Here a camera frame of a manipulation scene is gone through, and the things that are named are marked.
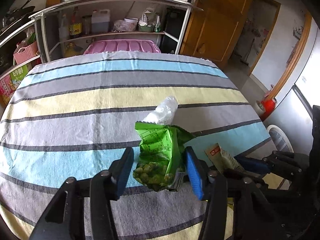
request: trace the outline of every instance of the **floor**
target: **floor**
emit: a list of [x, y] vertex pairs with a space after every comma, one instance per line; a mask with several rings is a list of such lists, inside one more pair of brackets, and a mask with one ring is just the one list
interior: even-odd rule
[[250, 78], [247, 73], [249, 67], [240, 62], [238, 56], [232, 55], [228, 65], [223, 72], [236, 85], [250, 105], [254, 105], [257, 100], [261, 101], [265, 94], [263, 90]]

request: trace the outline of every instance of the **pink basket on shelf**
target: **pink basket on shelf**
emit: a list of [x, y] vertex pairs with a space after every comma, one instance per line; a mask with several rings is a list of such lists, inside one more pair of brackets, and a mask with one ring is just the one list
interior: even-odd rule
[[13, 54], [13, 57], [17, 64], [21, 64], [28, 59], [31, 59], [36, 56], [38, 51], [38, 44], [37, 41], [30, 44], [29, 46], [20, 48], [17, 53]]

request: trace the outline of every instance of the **plastic storage box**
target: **plastic storage box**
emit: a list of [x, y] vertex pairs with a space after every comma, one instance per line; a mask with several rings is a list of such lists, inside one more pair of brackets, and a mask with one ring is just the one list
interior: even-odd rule
[[93, 10], [91, 16], [91, 32], [93, 34], [107, 33], [109, 31], [110, 10]]
[[94, 54], [100, 52], [113, 51], [140, 51], [161, 53], [158, 46], [153, 41], [148, 40], [106, 40], [95, 41], [89, 45], [84, 54]]

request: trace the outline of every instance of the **green snack bag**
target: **green snack bag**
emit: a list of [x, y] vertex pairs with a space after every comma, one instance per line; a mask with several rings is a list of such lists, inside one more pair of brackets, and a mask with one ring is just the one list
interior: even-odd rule
[[177, 190], [185, 175], [183, 144], [194, 136], [175, 125], [136, 122], [135, 130], [141, 142], [133, 177], [155, 191]]

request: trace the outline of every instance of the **blue gripper pad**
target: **blue gripper pad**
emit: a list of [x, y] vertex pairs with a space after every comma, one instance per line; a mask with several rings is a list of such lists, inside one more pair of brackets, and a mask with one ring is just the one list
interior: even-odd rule
[[116, 184], [116, 195], [119, 199], [123, 194], [125, 186], [127, 185], [128, 178], [133, 165], [133, 149], [127, 147], [121, 159], [113, 161], [109, 170], [112, 172], [112, 177]]
[[204, 188], [207, 184], [207, 175], [190, 146], [185, 149], [185, 165], [193, 193], [199, 200], [204, 200]]

